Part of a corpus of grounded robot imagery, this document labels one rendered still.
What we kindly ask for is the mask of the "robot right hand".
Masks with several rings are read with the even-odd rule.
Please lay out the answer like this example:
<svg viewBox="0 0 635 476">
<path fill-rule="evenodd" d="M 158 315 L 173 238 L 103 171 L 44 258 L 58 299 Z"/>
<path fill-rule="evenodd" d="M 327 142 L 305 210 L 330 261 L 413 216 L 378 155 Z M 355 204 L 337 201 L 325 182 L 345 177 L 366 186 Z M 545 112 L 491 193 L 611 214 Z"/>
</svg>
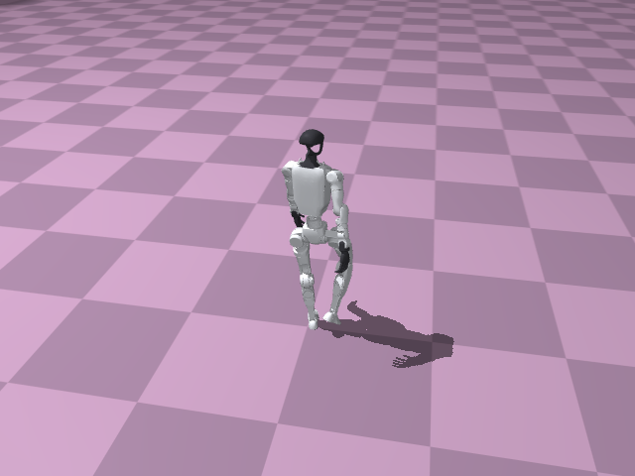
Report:
<svg viewBox="0 0 635 476">
<path fill-rule="evenodd" d="M 349 263 L 349 250 L 349 247 L 345 249 L 345 244 L 343 241 L 339 242 L 339 251 L 341 252 L 340 266 L 339 269 L 335 271 L 335 273 L 343 273 L 345 270 L 347 270 Z"/>
</svg>

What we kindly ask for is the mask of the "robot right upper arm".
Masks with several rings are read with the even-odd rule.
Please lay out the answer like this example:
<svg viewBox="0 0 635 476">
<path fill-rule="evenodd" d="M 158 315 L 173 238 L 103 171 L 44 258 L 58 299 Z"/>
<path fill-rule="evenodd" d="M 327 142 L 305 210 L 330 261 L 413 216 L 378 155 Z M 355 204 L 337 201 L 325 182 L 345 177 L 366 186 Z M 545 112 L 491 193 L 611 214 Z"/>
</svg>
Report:
<svg viewBox="0 0 635 476">
<path fill-rule="evenodd" d="M 325 176 L 327 182 L 330 183 L 331 198 L 333 203 L 333 214 L 340 216 L 340 208 L 343 202 L 343 174 L 339 170 L 326 168 Z M 345 204 L 346 205 L 346 204 Z"/>
</svg>

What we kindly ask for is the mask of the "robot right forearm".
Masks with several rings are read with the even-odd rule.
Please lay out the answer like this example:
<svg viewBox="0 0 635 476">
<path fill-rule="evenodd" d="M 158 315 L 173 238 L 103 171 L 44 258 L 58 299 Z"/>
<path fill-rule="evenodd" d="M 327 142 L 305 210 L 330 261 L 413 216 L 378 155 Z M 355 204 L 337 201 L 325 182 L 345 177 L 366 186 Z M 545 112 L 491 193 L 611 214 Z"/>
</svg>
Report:
<svg viewBox="0 0 635 476">
<path fill-rule="evenodd" d="M 343 241 L 345 244 L 345 249 L 350 246 L 347 222 L 348 222 L 348 206 L 343 204 L 340 208 L 340 217 L 335 219 L 335 224 L 337 225 L 338 247 L 339 247 L 339 242 Z"/>
</svg>

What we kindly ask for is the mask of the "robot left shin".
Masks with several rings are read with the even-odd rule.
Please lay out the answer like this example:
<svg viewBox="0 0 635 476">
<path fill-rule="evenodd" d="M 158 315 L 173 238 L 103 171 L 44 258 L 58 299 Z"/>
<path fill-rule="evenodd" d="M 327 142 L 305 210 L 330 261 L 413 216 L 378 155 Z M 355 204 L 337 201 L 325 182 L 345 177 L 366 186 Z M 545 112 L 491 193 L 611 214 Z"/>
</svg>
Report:
<svg viewBox="0 0 635 476">
<path fill-rule="evenodd" d="M 314 287 L 305 289 L 304 282 L 303 282 L 303 275 L 300 275 L 300 283 L 302 287 L 303 299 L 308 308 L 310 320 L 312 320 L 312 318 L 316 320 Z"/>
</svg>

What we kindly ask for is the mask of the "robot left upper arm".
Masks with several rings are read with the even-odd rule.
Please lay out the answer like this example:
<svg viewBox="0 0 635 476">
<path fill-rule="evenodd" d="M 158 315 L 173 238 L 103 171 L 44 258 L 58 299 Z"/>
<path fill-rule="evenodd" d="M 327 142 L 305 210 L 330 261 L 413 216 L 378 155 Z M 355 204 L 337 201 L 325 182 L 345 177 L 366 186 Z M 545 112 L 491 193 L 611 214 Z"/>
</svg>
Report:
<svg viewBox="0 0 635 476">
<path fill-rule="evenodd" d="M 293 193 L 293 182 L 292 182 L 292 168 L 294 165 L 294 161 L 288 161 L 284 167 L 282 168 L 282 173 L 284 175 L 284 179 L 285 179 L 285 184 L 287 187 L 287 194 L 289 196 L 294 196 Z"/>
</svg>

